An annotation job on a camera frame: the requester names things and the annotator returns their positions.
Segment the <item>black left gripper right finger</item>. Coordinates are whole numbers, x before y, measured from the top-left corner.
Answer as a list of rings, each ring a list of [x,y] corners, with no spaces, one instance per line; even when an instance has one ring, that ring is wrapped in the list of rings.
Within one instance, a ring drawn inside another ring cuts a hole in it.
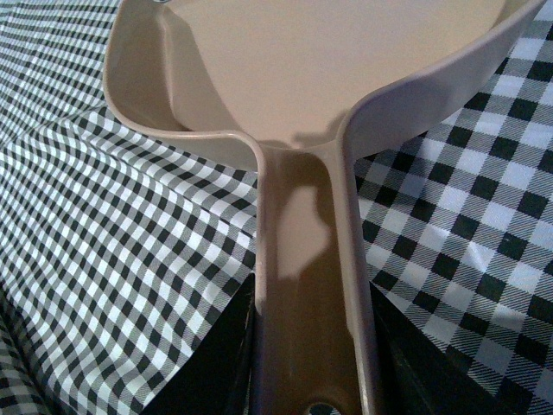
[[[513,331],[468,312],[458,323],[431,295],[373,285],[392,414],[550,414],[551,327]]]

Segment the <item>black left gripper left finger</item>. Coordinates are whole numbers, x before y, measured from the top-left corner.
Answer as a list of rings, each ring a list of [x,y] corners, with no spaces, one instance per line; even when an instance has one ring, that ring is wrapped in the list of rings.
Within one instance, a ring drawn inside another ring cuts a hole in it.
[[[187,363],[145,407],[146,414],[249,411],[254,289],[250,274]]]

